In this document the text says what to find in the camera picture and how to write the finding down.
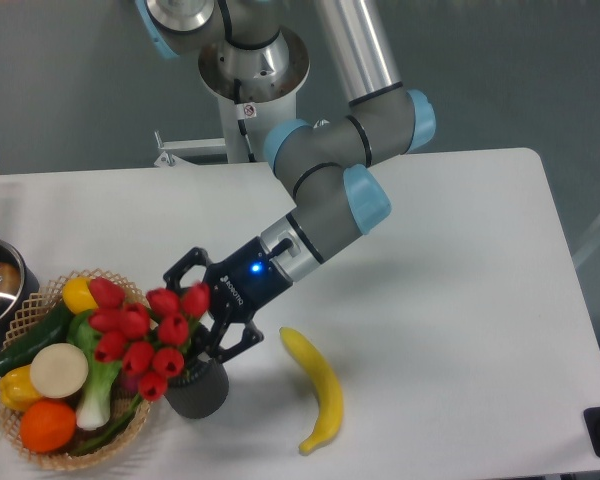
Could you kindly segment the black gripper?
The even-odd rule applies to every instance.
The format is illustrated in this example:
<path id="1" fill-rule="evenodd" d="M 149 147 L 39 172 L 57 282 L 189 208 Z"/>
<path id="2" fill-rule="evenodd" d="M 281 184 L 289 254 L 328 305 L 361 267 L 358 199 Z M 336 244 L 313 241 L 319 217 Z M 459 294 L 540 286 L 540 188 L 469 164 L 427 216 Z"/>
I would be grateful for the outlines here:
<path id="1" fill-rule="evenodd" d="M 211 324 L 201 327 L 199 350 L 216 361 L 230 361 L 264 340 L 254 314 L 292 281 L 274 265 L 260 237 L 215 263 L 204 248 L 193 247 L 164 273 L 165 288 L 182 298 L 189 290 L 182 279 L 196 266 L 206 269 L 203 282 L 211 290 Z"/>

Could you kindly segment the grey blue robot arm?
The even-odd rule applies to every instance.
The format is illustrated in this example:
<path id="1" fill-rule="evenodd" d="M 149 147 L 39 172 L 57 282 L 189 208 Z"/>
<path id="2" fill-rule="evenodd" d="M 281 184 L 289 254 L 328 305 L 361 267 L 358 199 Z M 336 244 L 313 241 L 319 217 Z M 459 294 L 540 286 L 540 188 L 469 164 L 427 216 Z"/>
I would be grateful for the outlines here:
<path id="1" fill-rule="evenodd" d="M 427 97 L 404 87 L 372 1 L 319 1 L 315 8 L 350 112 L 311 125 L 296 116 L 309 72 L 302 39 L 284 27 L 273 1 L 140 1 L 156 49 L 167 58 L 198 53 L 216 98 L 231 163 L 265 162 L 294 209 L 225 260 L 195 248 L 165 274 L 179 290 L 205 268 L 211 327 L 192 351 L 225 362 L 260 342 L 257 310 L 368 234 L 391 211 L 371 167 L 415 150 L 435 134 Z"/>

